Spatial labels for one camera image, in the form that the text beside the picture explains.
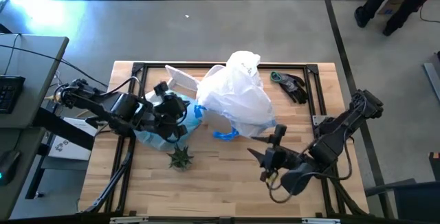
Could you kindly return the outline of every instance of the gray desk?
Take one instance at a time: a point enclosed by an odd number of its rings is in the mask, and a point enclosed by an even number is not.
[[[0,45],[12,46],[15,35],[1,35]],[[15,47],[39,52],[55,58],[64,54],[69,39],[66,37],[22,35]],[[0,47],[0,74],[5,70],[11,49]],[[8,75],[26,78],[23,93],[14,112],[0,115],[0,153],[13,149],[22,152],[14,179],[0,187],[0,221],[9,218],[23,187],[45,130],[29,128],[49,88],[59,62],[35,54],[14,51]]]

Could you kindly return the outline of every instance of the glove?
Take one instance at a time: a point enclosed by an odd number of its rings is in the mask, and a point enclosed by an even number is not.
[[[302,80],[298,76],[278,73],[277,71],[272,71],[270,73],[270,79],[274,82],[279,83],[281,88],[295,103],[306,103],[308,96],[306,91],[302,88],[305,86],[304,80]]]

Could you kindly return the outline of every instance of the concrete floor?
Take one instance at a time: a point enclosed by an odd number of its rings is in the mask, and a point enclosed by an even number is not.
[[[368,122],[386,183],[407,178],[434,180],[428,153],[439,151],[440,106],[422,64],[440,50],[440,25],[413,14],[391,37],[381,31],[387,16],[360,29],[353,11],[362,1],[333,1],[353,77],[384,104],[384,115]],[[333,62],[344,100],[349,89],[324,1],[49,1],[10,0],[0,23],[13,32],[70,38],[65,59],[108,82],[115,60],[225,61],[250,50],[265,62]],[[440,19],[440,1],[423,8]],[[62,65],[63,81],[81,77]],[[365,187],[374,186],[362,138],[356,154]],[[50,171],[42,181],[47,196],[20,196],[12,218],[68,214],[85,172]],[[371,201],[372,213],[379,214]]]

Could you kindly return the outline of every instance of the keyboard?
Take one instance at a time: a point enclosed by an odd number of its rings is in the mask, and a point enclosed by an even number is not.
[[[21,76],[0,76],[0,114],[12,113],[24,82]]]

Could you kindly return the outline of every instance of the small succulent plant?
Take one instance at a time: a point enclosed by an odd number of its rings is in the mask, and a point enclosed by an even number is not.
[[[178,145],[176,145],[174,153],[168,154],[171,157],[170,167],[174,167],[176,170],[184,171],[188,169],[191,164],[191,159],[194,156],[188,156],[188,146],[185,146],[184,149],[180,149]]]

